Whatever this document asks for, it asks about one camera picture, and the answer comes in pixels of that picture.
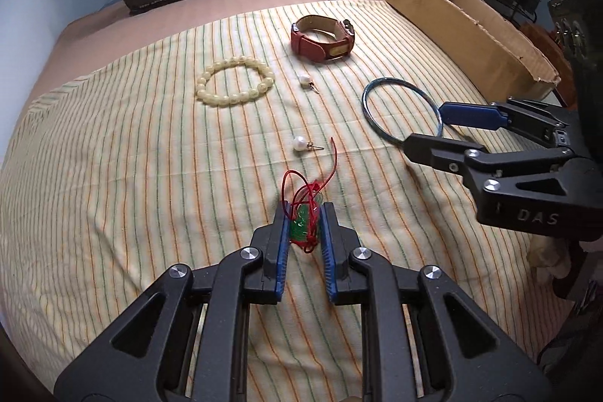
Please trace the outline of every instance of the cardboard box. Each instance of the cardboard box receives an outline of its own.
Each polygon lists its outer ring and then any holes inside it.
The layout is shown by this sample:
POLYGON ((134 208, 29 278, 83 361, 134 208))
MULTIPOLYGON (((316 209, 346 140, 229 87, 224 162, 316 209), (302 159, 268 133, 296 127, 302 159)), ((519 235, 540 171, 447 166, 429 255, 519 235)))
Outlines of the cardboard box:
POLYGON ((386 0, 465 72, 487 102, 542 99, 559 83, 550 61, 483 0, 386 0))

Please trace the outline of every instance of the watch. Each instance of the watch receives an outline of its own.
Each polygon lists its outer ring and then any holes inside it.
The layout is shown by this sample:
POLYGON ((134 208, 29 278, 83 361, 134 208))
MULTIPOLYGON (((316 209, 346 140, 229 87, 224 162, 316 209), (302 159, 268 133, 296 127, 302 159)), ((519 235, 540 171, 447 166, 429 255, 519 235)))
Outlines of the watch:
POLYGON ((298 19, 291 25, 291 49, 313 62, 324 62, 349 55, 354 48, 354 27, 349 20, 338 21, 325 16, 311 14, 298 19), (304 31, 317 30, 331 33, 332 43, 324 43, 304 35, 304 31))

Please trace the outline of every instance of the blue bangle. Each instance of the blue bangle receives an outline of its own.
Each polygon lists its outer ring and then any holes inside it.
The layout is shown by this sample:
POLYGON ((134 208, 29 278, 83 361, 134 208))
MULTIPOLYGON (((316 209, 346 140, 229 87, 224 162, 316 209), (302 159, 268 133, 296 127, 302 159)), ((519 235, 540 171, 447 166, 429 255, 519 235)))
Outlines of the blue bangle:
POLYGON ((435 104, 435 102, 433 102, 433 99, 431 99, 427 95, 427 93, 425 93, 425 91, 420 90, 417 86, 415 86, 414 84, 411 84, 410 82, 406 82, 403 79, 386 77, 386 78, 380 78, 380 79, 375 79, 374 81, 371 81, 364 88, 364 92, 363 92, 364 117, 367 119, 367 122, 369 122, 369 125, 375 131, 375 133, 379 135, 379 137, 381 137, 384 140, 387 140, 388 142, 390 142, 396 146, 399 146, 399 147, 403 146, 403 144, 404 144, 404 140, 400 140, 400 138, 397 138, 397 137, 394 137, 393 135, 388 134, 388 132, 386 132, 383 128, 381 128, 381 126, 379 126, 379 124, 375 121, 375 119, 373 118, 373 115, 369 111, 369 104, 368 104, 369 93, 376 87, 384 85, 384 84, 388 84, 388 85, 394 84, 394 85, 404 86, 404 87, 410 89, 411 91, 414 91, 419 96, 421 96, 427 102, 427 104, 431 107, 431 109, 435 113, 436 119, 438 120, 438 131, 435 136, 436 137, 442 136, 442 134, 444 133, 444 123, 442 122, 442 115, 439 113, 439 108, 435 104))

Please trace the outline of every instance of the silver screw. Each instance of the silver screw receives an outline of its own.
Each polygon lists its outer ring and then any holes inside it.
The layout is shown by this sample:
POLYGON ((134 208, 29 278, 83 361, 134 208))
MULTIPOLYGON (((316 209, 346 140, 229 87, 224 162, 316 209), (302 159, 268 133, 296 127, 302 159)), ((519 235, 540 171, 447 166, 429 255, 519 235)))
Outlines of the silver screw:
POLYGON ((500 183, 495 179, 486 179, 484 181, 484 189, 488 191, 498 191, 500 189, 500 183))
POLYGON ((170 267, 170 276, 172 278, 184 278, 187 270, 188 267, 186 267, 184 264, 175 264, 174 266, 170 267))
POLYGON ((437 266, 425 266, 423 268, 423 274, 430 280, 437 280, 442 276, 442 270, 437 266))
POLYGON ((260 255, 260 251, 255 247, 243 247, 240 250, 240 256, 248 261, 255 259, 260 255))
POLYGON ((366 247, 357 247, 352 251, 352 254, 356 259, 361 259, 364 261, 373 255, 373 251, 366 247))

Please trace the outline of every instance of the red string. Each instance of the red string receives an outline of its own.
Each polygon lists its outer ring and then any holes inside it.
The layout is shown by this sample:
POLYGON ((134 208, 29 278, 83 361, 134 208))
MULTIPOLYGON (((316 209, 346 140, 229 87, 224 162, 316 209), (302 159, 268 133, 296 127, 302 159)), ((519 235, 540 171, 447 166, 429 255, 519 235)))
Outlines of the red string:
POLYGON ((299 210, 300 205, 308 205, 308 230, 306 232, 306 240, 294 240, 291 239, 291 242, 303 249, 303 251, 307 254, 311 253, 316 245, 318 244, 317 239, 317 229, 318 229, 318 206, 315 201, 316 195, 327 186, 327 183, 331 180, 331 177, 335 174, 337 170, 337 147, 335 146, 335 140, 331 137, 331 145, 333 146, 333 152, 335 154, 335 162, 333 164, 333 170, 329 177, 323 182, 320 183, 317 179, 314 182, 309 183, 307 179, 300 172, 289 169, 285 175, 283 176, 283 182, 280 187, 280 203, 283 207, 283 211, 285 216, 290 219, 290 221, 295 221, 297 218, 297 212, 299 210), (287 210, 285 206, 285 185, 287 177, 291 174, 300 177, 303 181, 303 186, 299 188, 293 194, 293 200, 291 201, 291 207, 287 210))

